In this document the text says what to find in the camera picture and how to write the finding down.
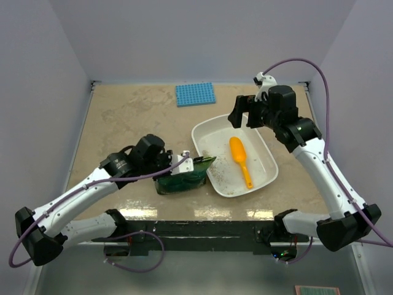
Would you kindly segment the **green litter bag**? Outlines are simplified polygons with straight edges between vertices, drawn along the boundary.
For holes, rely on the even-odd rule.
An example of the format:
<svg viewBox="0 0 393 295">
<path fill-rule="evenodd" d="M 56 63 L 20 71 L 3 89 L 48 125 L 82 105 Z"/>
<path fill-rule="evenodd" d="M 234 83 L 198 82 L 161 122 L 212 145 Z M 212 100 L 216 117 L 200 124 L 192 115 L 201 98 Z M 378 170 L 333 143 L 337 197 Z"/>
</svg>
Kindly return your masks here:
<svg viewBox="0 0 393 295">
<path fill-rule="evenodd" d="M 155 189 L 160 195 L 177 194 L 198 189 L 206 184 L 207 170 L 213 161 L 193 163 L 194 171 L 174 176 L 154 178 Z"/>
</svg>

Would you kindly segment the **orange plastic scoop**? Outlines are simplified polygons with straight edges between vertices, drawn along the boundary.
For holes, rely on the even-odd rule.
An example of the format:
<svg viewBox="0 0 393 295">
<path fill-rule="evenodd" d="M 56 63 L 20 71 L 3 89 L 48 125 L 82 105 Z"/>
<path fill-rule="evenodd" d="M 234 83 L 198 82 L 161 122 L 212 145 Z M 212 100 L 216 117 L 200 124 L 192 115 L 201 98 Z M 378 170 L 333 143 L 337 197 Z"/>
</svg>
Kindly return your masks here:
<svg viewBox="0 0 393 295">
<path fill-rule="evenodd" d="M 248 189 L 253 188 L 252 179 L 247 168 L 247 154 L 243 146 L 242 141 L 238 137 L 231 137 L 229 140 L 230 150 L 234 162 L 236 162 L 242 171 L 246 187 Z"/>
</svg>

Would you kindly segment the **white litter box tray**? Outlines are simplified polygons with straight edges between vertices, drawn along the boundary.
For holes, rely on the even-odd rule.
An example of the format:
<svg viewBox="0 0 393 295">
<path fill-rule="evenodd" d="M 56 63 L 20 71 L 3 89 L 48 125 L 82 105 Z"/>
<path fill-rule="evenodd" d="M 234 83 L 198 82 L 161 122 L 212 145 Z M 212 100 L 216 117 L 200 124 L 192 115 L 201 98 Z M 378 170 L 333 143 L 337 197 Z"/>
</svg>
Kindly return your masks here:
<svg viewBox="0 0 393 295">
<path fill-rule="evenodd" d="M 238 197 L 261 189 L 278 176 L 278 165 L 256 129 L 233 128 L 228 115 L 208 119 L 194 126 L 192 140 L 198 155 L 214 157 L 207 170 L 214 190 L 223 197 Z"/>
</svg>

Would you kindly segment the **black bag clip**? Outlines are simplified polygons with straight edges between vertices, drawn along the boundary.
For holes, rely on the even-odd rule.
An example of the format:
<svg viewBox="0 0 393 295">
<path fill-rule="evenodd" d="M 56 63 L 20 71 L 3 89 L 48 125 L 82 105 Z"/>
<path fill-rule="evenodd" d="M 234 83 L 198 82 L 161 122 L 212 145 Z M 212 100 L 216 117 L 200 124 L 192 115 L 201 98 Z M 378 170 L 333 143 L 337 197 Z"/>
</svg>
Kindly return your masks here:
<svg viewBox="0 0 393 295">
<path fill-rule="evenodd" d="M 215 161 L 216 157 L 211 157 L 211 156 L 199 156 L 193 158 L 193 163 L 202 163 L 202 162 L 209 162 L 209 161 Z"/>
</svg>

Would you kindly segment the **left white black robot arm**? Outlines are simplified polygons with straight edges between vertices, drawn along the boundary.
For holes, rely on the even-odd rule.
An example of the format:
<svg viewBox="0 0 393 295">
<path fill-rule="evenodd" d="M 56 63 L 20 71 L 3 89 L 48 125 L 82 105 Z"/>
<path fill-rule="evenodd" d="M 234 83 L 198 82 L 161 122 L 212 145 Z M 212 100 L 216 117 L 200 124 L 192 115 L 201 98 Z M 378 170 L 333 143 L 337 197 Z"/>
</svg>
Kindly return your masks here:
<svg viewBox="0 0 393 295">
<path fill-rule="evenodd" d="M 23 207 L 15 214 L 17 245 L 23 245 L 29 261 L 43 266 L 63 250 L 99 238 L 121 241 L 129 226 L 116 209 L 91 219 L 75 218 L 97 201 L 140 179 L 169 175 L 174 165 L 172 150 L 152 134 L 136 145 L 109 154 L 83 181 L 60 197 L 36 209 Z"/>
</svg>

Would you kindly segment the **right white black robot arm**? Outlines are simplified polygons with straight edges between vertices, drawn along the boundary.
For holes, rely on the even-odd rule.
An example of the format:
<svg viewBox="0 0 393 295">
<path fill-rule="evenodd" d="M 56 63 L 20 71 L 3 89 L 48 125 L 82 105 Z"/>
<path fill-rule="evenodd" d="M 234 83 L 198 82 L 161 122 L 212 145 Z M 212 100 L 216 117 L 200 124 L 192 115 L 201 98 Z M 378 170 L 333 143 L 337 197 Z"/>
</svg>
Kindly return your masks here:
<svg viewBox="0 0 393 295">
<path fill-rule="evenodd" d="M 367 204 L 339 171 L 333 159 L 324 155 L 325 141 L 316 124 L 298 114 L 296 93 L 287 85 L 271 87 L 261 98 L 239 95 L 228 116 L 233 128 L 268 127 L 276 139 L 301 163 L 328 208 L 328 215 L 286 210 L 275 216 L 274 236 L 286 242 L 295 234 L 318 238 L 330 251 L 358 241 L 369 234 L 381 217 L 376 204 Z"/>
</svg>

